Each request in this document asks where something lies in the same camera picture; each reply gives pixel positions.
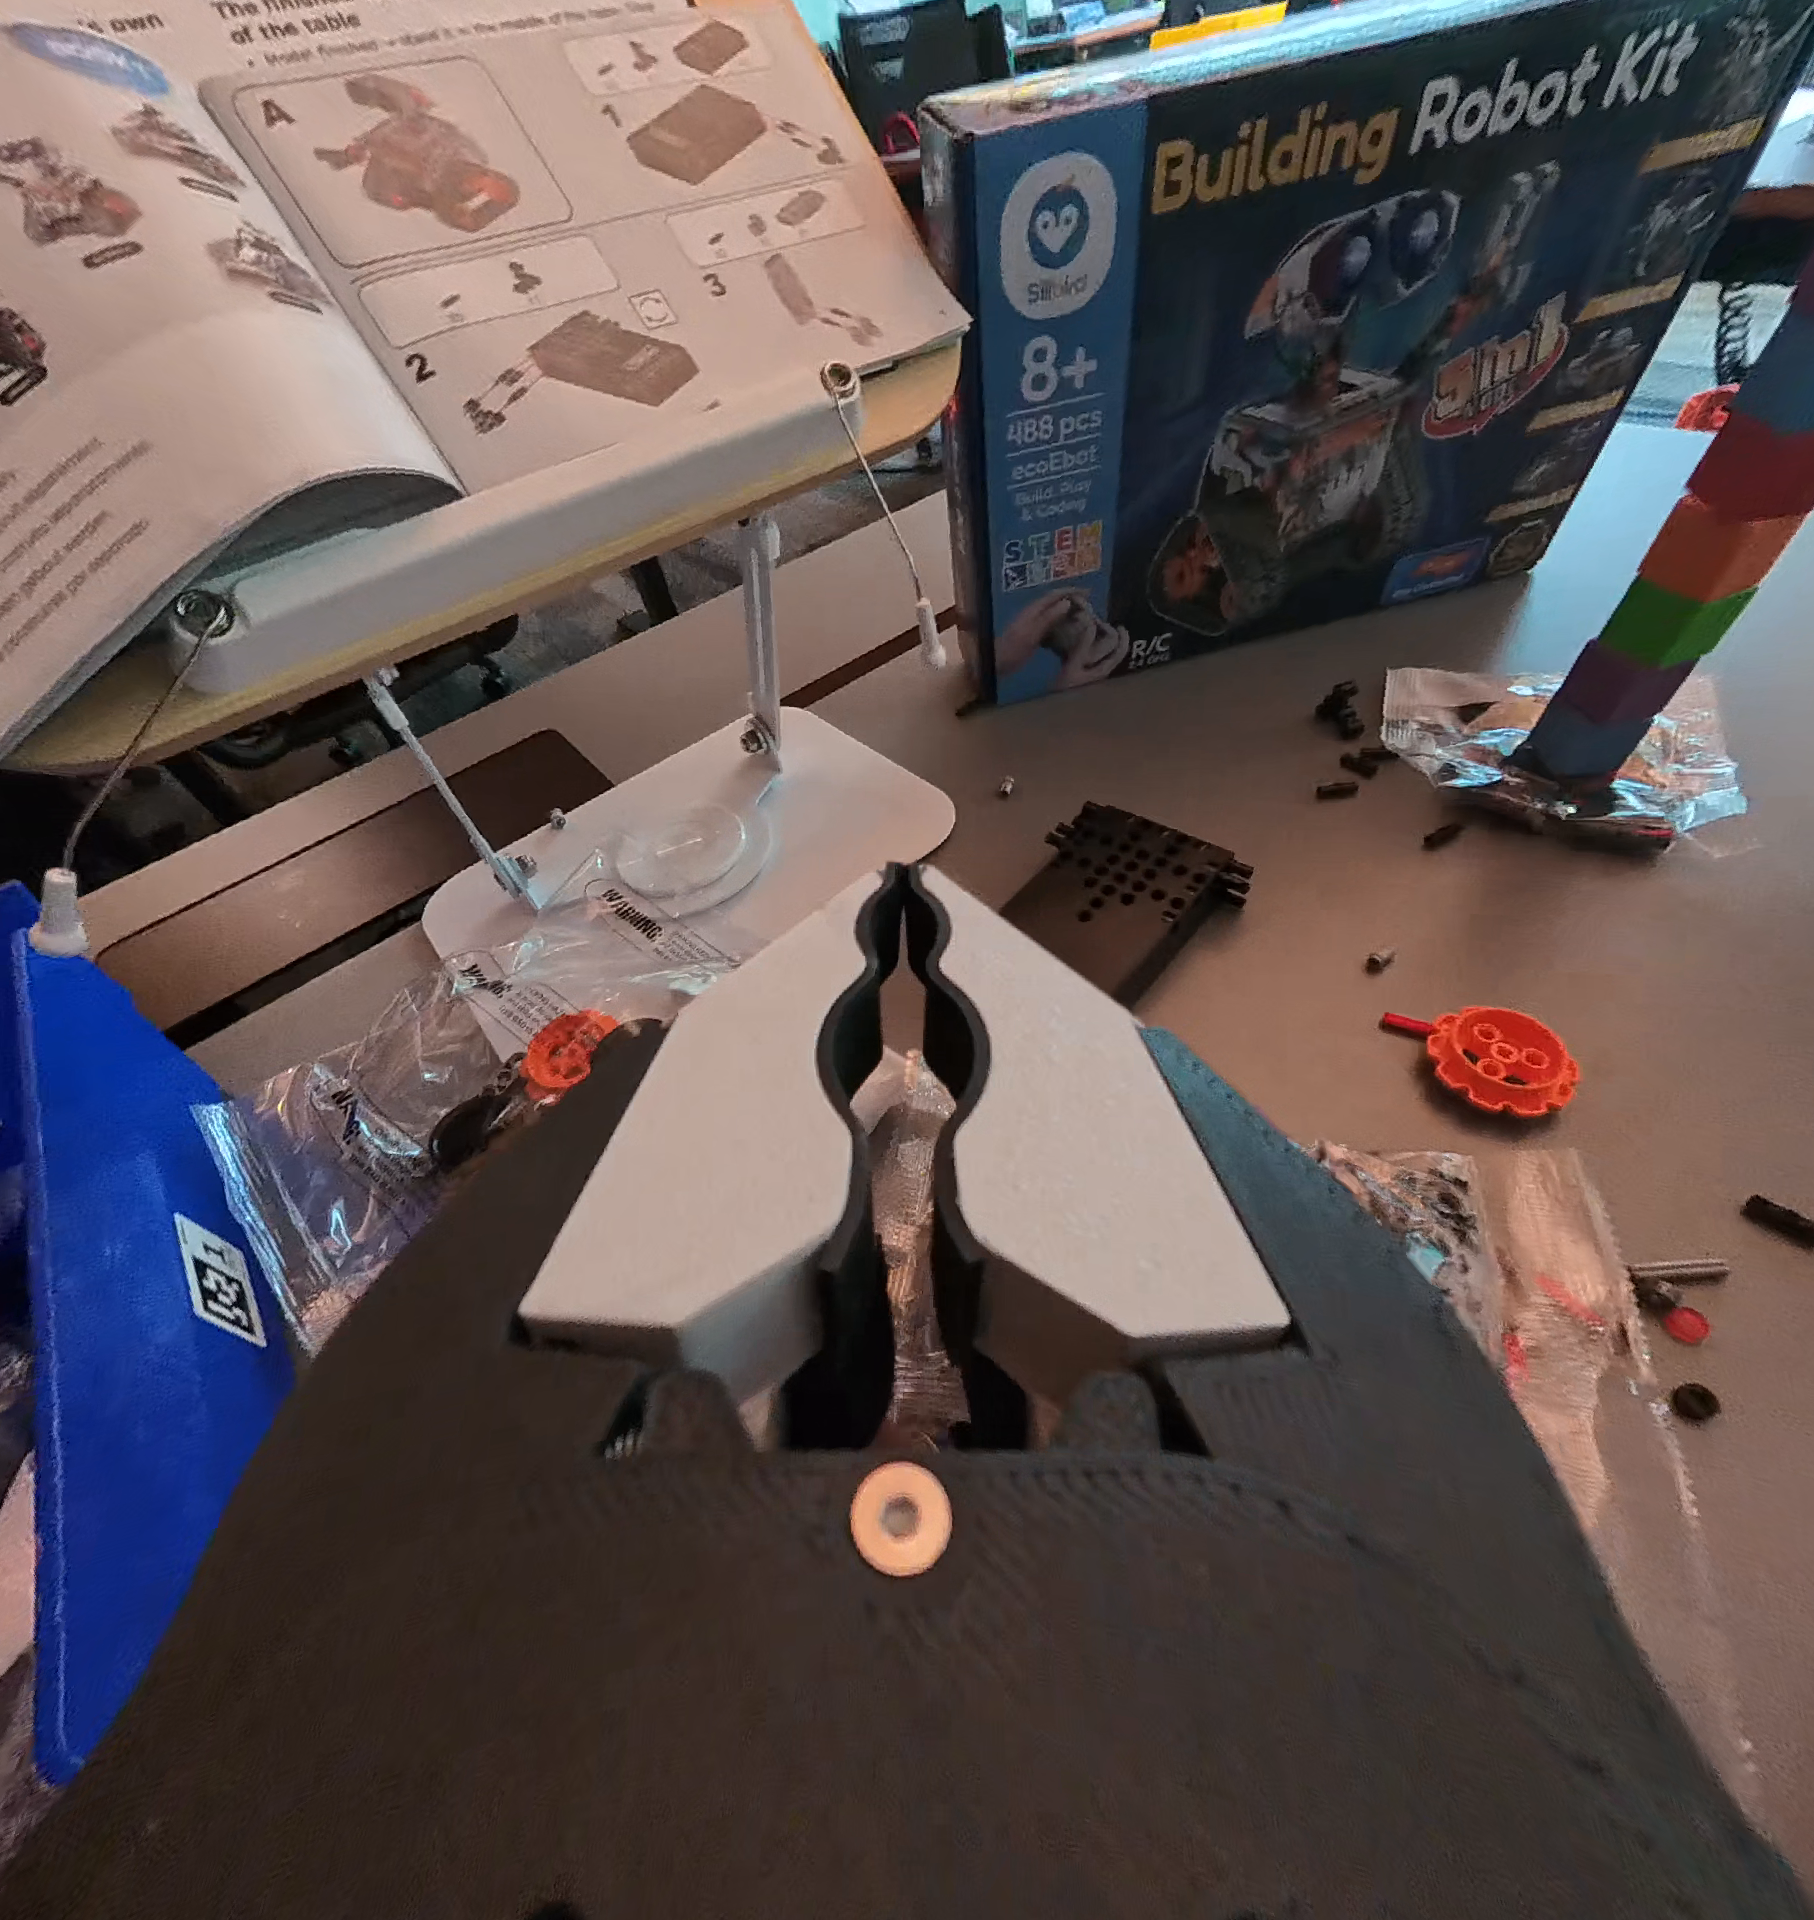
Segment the light blue foam cube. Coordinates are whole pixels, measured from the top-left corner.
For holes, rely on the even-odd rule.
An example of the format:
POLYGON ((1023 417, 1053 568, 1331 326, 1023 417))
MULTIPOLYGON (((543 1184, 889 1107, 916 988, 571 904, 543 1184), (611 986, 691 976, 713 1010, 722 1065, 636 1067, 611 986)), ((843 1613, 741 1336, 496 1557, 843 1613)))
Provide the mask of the light blue foam cube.
POLYGON ((1814 312, 1789 305, 1739 386, 1731 412, 1783 437, 1814 432, 1814 312))

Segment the green foam cube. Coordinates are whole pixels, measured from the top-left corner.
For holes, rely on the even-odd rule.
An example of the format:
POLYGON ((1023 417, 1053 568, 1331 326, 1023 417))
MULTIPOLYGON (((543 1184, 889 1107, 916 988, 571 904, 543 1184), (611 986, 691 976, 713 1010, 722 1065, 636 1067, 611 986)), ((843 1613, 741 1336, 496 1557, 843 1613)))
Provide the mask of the green foam cube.
POLYGON ((1620 661, 1650 669, 1696 662, 1709 656, 1744 612, 1759 589, 1737 589, 1720 598, 1689 598, 1634 578, 1604 623, 1596 640, 1620 661))

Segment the red foam cube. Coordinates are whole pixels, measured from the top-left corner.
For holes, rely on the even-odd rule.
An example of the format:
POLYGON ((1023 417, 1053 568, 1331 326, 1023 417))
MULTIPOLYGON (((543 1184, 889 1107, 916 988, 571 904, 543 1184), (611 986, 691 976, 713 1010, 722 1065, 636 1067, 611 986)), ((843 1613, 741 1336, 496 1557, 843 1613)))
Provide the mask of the red foam cube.
POLYGON ((1688 478, 1722 522, 1802 519, 1814 508, 1814 427, 1784 432, 1728 412, 1688 478))

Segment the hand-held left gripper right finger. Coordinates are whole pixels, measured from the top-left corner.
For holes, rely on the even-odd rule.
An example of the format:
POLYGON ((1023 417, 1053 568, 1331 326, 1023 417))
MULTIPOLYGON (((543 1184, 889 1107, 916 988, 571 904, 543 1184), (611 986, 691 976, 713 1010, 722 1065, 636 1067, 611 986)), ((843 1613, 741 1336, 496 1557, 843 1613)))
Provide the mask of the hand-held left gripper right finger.
POLYGON ((944 872, 907 872, 936 1141, 935 1299, 976 1419, 1258 1353, 1288 1309, 1145 1028, 944 872))

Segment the instruction booklet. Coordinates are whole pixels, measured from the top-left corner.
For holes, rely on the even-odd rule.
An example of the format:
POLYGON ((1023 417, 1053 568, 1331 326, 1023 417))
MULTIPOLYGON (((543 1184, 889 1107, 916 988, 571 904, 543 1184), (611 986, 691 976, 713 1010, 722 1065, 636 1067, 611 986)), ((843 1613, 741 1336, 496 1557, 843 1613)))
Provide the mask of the instruction booklet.
POLYGON ((791 4, 0 4, 0 762, 182 591, 248 685, 966 330, 791 4))

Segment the orange plastic gear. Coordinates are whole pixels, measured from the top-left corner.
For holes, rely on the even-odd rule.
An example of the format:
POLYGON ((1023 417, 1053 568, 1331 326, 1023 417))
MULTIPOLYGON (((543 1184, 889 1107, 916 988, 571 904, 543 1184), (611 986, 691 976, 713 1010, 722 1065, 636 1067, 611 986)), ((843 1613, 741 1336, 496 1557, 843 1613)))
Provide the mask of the orange plastic gear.
POLYGON ((1556 1032, 1510 1007, 1471 1006, 1441 1015, 1422 1045, 1434 1083, 1485 1117, 1554 1117, 1581 1083, 1581 1071, 1556 1032))

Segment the clear empty plastic bag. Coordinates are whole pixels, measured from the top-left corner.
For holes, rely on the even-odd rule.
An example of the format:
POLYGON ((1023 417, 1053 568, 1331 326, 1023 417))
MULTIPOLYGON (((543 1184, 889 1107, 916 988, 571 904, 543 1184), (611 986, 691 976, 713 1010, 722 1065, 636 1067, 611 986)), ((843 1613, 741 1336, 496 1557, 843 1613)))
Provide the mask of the clear empty plastic bag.
POLYGON ((770 854, 758 806, 699 805, 590 839, 555 816, 531 850, 504 855, 517 879, 507 931, 455 948, 454 961, 492 981, 631 972, 702 990, 760 950, 729 911, 770 854))

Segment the blue robot kit box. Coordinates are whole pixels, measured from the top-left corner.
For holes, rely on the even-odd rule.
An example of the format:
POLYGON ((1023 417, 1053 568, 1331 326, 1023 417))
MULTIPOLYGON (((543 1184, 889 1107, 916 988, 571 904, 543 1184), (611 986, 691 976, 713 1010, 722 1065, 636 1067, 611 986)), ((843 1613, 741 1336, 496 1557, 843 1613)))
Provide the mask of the blue robot kit box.
POLYGON ((1814 3, 1345 4, 929 97, 976 703, 1528 571, 1812 59, 1814 3))

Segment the orange foam cube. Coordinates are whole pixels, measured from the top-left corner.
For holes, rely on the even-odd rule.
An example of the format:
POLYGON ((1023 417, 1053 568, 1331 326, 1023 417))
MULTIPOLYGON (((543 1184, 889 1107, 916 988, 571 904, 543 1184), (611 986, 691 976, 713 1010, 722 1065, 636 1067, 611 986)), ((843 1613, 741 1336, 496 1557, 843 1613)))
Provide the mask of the orange foam cube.
POLYGON ((1802 521, 1805 517, 1728 521, 1700 499, 1682 495, 1639 563, 1639 581, 1698 606, 1750 593, 1779 563, 1802 521))

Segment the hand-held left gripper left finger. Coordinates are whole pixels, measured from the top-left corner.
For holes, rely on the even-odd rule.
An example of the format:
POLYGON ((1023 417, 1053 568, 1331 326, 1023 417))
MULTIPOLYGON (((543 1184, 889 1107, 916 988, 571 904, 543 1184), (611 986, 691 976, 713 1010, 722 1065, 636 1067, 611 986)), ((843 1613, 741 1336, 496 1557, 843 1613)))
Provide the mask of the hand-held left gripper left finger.
POLYGON ((856 879, 675 1016, 520 1301, 533 1342, 772 1393, 795 1443, 874 1439, 895 1330, 853 1097, 909 875, 856 879))

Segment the clear bag of grey beams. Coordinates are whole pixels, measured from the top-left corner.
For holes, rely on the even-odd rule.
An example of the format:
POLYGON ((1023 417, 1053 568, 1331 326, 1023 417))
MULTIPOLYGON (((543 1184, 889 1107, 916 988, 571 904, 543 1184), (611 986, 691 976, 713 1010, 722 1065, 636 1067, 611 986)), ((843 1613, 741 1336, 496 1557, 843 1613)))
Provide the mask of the clear bag of grey beams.
MULTIPOLYGON (((956 1446, 969 1402, 936 1327, 932 1175, 953 1098, 914 1053, 885 1050, 853 1098, 874 1155, 874 1206, 895 1327, 892 1404, 878 1439, 956 1446)), ((1585 1528, 1614 1497, 1607 1406, 1643 1372, 1639 1305, 1578 1156, 1366 1151, 1313 1143, 1320 1166, 1396 1243, 1463 1325, 1547 1457, 1585 1528)))

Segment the blue plastic bin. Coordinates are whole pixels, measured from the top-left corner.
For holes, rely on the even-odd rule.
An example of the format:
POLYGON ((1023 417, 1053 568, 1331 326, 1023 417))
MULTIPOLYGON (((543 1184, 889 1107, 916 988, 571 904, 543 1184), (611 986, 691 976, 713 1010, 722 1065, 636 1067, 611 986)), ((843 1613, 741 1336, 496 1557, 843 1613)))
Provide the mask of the blue plastic bin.
POLYGON ((0 1274, 26 1293, 33 1763, 68 1784, 126 1706, 286 1401, 293 1348, 200 1130, 218 1085, 0 888, 0 1274))

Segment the white book stand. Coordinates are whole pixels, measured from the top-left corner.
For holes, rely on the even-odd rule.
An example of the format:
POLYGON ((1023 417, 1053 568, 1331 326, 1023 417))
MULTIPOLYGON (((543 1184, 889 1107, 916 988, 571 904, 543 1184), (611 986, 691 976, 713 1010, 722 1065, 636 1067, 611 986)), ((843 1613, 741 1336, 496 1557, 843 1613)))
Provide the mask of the white book stand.
POLYGON ((361 683, 389 714, 463 829, 474 861, 431 892, 422 935, 441 960, 500 948, 573 898, 596 855, 621 875, 621 848, 661 850, 668 829, 716 810, 741 824, 730 867, 671 898, 645 879, 637 900, 675 916, 729 904, 778 937, 885 861, 935 854, 953 800, 816 714, 779 703, 772 505, 868 455, 892 455, 939 424, 960 373, 949 344, 860 376, 845 363, 802 367, 751 393, 734 412, 665 425, 636 462, 588 455, 454 499, 389 528, 343 531, 252 568, 206 571, 159 606, 165 649, 136 644, 98 676, 159 679, 186 714, 130 761, 232 734, 255 708, 361 683), (580 581, 652 559, 688 536, 747 526, 744 620, 749 711, 614 784, 600 798, 496 850, 455 801, 428 747, 389 703, 386 669, 531 612, 580 581))

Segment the white label wheels bag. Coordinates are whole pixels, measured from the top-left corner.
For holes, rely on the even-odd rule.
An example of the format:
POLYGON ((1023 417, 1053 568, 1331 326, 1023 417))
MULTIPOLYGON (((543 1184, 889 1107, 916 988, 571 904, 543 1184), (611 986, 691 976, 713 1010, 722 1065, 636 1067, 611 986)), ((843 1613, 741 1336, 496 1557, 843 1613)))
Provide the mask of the white label wheels bag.
POLYGON ((607 1032, 687 994, 604 917, 438 964, 368 1035, 192 1119, 298 1357, 496 1145, 584 1082, 607 1032))

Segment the silver plastic parts bag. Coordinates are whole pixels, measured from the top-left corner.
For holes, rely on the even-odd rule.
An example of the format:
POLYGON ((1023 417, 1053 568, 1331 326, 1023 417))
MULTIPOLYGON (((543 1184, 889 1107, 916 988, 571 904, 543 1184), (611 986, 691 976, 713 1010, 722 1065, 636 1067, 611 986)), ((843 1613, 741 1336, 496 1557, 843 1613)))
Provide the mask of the silver plastic parts bag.
POLYGON ((1522 751, 1562 681, 1392 669, 1381 690, 1381 747, 1448 805, 1569 847, 1620 858, 1656 858, 1689 839, 1734 847, 1731 824, 1750 801, 1709 681, 1688 681, 1607 778, 1550 780, 1522 751))

